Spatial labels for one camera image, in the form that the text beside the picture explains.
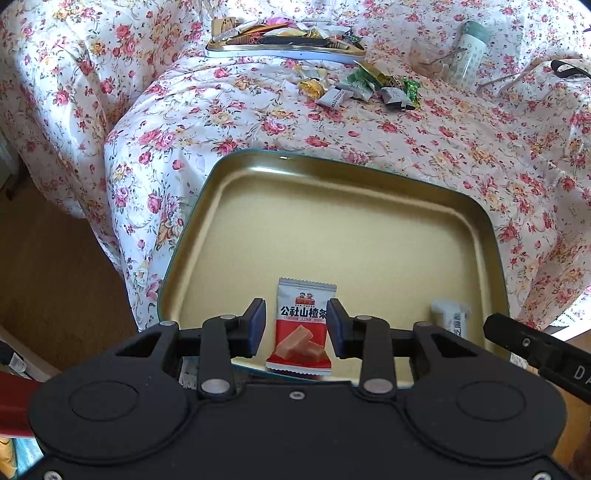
tin box filled with snacks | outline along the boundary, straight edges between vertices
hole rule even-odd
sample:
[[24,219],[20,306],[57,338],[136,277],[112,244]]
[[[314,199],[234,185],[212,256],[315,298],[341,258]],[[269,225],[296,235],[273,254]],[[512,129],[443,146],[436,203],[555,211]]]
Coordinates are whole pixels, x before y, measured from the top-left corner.
[[[278,305],[280,279],[309,283],[285,290]],[[259,150],[232,153],[212,170],[169,266],[158,312],[161,320],[194,328],[210,317],[240,315],[262,297],[261,345],[252,359],[234,359],[237,365],[285,373],[265,363],[276,368],[283,357],[293,363],[302,355],[319,362],[318,379],[356,382],[361,361],[337,359],[326,338],[325,362],[322,333],[306,323],[321,323],[312,309],[326,309],[320,303],[328,294],[314,285],[334,287],[350,314],[400,329],[433,321],[434,299],[453,300],[469,311],[462,336],[490,350],[483,322],[494,312],[508,314],[492,225],[470,197],[371,168]],[[295,321],[276,336],[279,320]],[[396,362],[399,385],[412,384],[408,361]]]

screw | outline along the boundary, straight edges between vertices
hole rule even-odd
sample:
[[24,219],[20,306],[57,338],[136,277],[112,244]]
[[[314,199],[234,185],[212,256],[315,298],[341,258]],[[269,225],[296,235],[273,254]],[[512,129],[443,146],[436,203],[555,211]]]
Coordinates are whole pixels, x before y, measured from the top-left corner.
[[220,395],[230,390],[230,384],[223,378],[210,378],[201,384],[201,390],[214,395]]
[[304,392],[301,392],[299,390],[294,390],[292,392],[290,392],[290,398],[292,400],[304,400],[306,397],[306,394]]
[[43,480],[61,480],[61,475],[53,470],[49,470],[43,475]]
[[363,388],[370,393],[383,395],[394,388],[390,380],[385,378],[370,378],[363,383]]

floral bedspread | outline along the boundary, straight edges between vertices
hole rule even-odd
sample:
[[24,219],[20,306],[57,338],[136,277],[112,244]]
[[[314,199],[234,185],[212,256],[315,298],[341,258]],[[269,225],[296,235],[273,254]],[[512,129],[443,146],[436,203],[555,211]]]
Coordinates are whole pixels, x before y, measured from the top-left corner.
[[[450,48],[463,22],[479,21],[491,42],[477,83],[497,80],[483,91],[492,102],[427,82],[418,112],[352,101],[325,111],[298,96],[277,59],[204,59],[209,21],[222,15],[352,25],[371,59],[394,70],[413,37]],[[89,221],[140,327],[155,320],[170,248],[205,175],[246,147],[397,171],[487,203],[512,313],[541,326],[590,280],[589,107],[584,87],[559,86],[552,99],[552,75],[539,68],[587,54],[590,24],[577,0],[15,0],[0,17],[0,128],[46,198]],[[524,70],[532,76],[506,78]]]
[[[396,59],[377,61],[409,74]],[[157,319],[158,290],[208,172],[242,148],[337,159],[472,196],[495,228],[511,314],[530,325],[550,323],[591,282],[591,84],[576,82],[571,92],[562,81],[535,107],[513,113],[421,77],[419,110],[386,111],[372,98],[335,111],[299,93],[293,64],[185,56],[108,136],[109,205],[140,328]],[[324,66],[334,78],[350,73]],[[532,74],[536,81],[551,79],[546,66]]]

hawthorn snack bar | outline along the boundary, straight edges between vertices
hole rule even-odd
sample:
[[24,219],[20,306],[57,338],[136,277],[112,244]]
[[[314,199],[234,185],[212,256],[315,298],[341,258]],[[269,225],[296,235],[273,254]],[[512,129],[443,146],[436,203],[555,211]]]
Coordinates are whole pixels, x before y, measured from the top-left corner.
[[273,370],[329,375],[326,303],[336,285],[280,278],[277,288],[275,349],[265,365]]

brown floor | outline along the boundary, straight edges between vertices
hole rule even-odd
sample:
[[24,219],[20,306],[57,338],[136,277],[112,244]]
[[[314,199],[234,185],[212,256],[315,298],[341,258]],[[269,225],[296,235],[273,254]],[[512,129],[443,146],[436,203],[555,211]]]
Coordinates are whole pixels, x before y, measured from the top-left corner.
[[0,324],[66,369],[136,332],[125,286],[88,223],[30,179],[0,193]]

